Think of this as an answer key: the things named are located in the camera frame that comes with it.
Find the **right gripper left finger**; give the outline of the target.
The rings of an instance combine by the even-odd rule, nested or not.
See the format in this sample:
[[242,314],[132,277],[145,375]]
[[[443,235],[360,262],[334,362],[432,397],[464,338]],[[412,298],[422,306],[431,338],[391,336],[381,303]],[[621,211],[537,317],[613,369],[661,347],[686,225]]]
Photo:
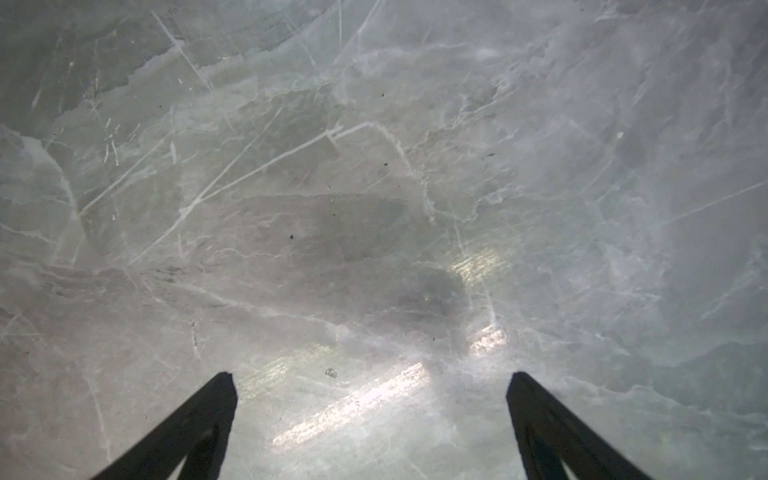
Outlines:
[[98,479],[217,479],[237,408],[233,376],[220,372]]

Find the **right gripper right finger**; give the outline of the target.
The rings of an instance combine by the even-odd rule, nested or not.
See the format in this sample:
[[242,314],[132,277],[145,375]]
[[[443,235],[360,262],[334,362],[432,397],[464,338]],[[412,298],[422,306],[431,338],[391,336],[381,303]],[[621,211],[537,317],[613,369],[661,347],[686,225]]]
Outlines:
[[528,373],[512,375],[506,400],[529,479],[650,479]]

